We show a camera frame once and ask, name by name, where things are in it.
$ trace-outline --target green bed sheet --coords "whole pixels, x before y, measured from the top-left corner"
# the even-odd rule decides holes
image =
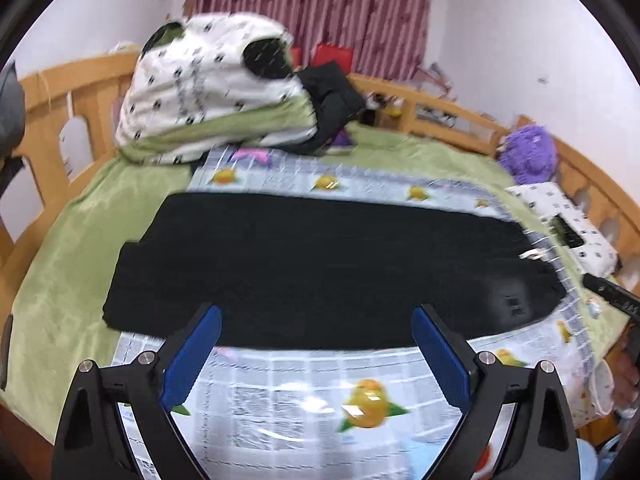
[[[432,140],[349,124],[359,146],[325,162],[477,182],[503,200],[527,228],[548,230],[504,191],[513,181],[485,156],[462,153]],[[139,166],[118,156],[104,166],[78,199],[66,206],[47,234],[14,302],[4,402],[50,442],[76,366],[86,358],[108,365],[118,332],[102,322],[102,305],[125,241],[138,240],[162,200],[184,189],[185,166]],[[565,251],[575,283],[578,271]],[[603,306],[599,319],[580,306],[596,357],[626,325],[626,316]]]

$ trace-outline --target grid pattern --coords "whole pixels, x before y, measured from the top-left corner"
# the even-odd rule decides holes
[[[331,173],[341,182],[348,178],[349,194],[342,200],[389,202],[393,200],[389,187],[411,184],[428,188],[434,196],[438,192],[455,194],[456,200],[447,203],[453,210],[469,211],[465,207],[474,202],[465,200],[482,198],[489,205],[484,214],[512,219],[497,197],[466,182],[328,166],[275,150],[267,168],[253,158],[231,162],[233,153],[231,148],[212,150],[204,168],[194,175],[190,189],[216,191],[208,184],[210,172],[227,164],[244,170],[238,192],[309,196],[313,193],[308,186],[310,178]],[[282,190],[285,185],[290,186],[288,192]],[[556,268],[567,289],[566,297],[542,322],[470,343],[476,351],[508,351],[526,365],[533,366],[541,359],[553,361],[570,405],[579,405],[584,381],[594,367],[594,355],[578,315],[577,291],[552,241],[535,232],[526,231],[526,235]],[[573,335],[568,343],[558,333],[559,321]],[[123,333],[113,364],[131,362],[143,350],[157,349],[161,343]],[[339,433],[341,405],[349,399],[357,381],[364,378],[383,383],[391,401],[409,413],[390,417],[378,428]],[[447,404],[417,348],[351,352],[215,348],[185,407],[191,415],[174,415],[174,419],[194,455],[212,478],[232,480],[421,478],[425,471],[412,466],[410,441],[441,442],[450,436],[460,418],[460,412]],[[157,479],[130,408],[121,406],[121,412],[145,478]],[[509,417],[501,417],[494,434],[504,436],[508,421]]]

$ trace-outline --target metal screw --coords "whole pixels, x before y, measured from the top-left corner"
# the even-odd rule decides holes
[[[78,370],[80,372],[82,372],[83,374],[87,373],[89,370],[91,370],[91,368],[94,367],[94,362],[91,361],[91,359],[85,359],[84,361],[82,361],[80,363],[80,365],[78,366]]]
[[[540,368],[542,368],[543,372],[546,372],[548,374],[553,373],[553,371],[556,369],[551,361],[540,361]]]
[[[154,352],[142,352],[142,354],[138,356],[138,362],[142,365],[148,365],[152,363],[155,358],[156,354]]]
[[[478,359],[486,365],[492,365],[495,363],[495,355],[491,352],[480,352],[478,354]]]

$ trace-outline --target wooden bed frame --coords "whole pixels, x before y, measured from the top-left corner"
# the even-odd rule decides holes
[[[25,158],[33,173],[44,209],[14,242],[0,224],[0,328],[47,231],[62,208],[76,197],[115,151],[112,108],[129,88],[138,54],[125,53],[85,59],[30,75],[22,80],[27,123],[24,140],[14,155]],[[379,92],[404,99],[399,132],[432,137],[459,148],[495,157],[500,139],[510,129],[458,104],[382,79],[350,75],[363,92]],[[68,97],[76,116],[88,124],[94,162],[71,182],[60,154],[59,134],[68,121]],[[492,133],[488,142],[464,131],[416,118],[417,105],[441,110]],[[516,127],[532,122],[521,116]],[[640,253],[640,208],[611,177],[568,144],[556,139],[559,166],[556,180],[569,197],[588,196],[585,213],[597,227],[611,231],[611,242],[621,255],[618,277],[638,292],[636,256]],[[34,480],[49,478],[52,446],[0,405],[0,433]]]

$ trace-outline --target curtain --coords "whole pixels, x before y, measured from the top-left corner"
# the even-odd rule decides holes
[[[429,0],[187,0],[193,12],[258,12],[281,22],[308,64],[324,41],[353,50],[353,69],[407,79],[426,46]]]

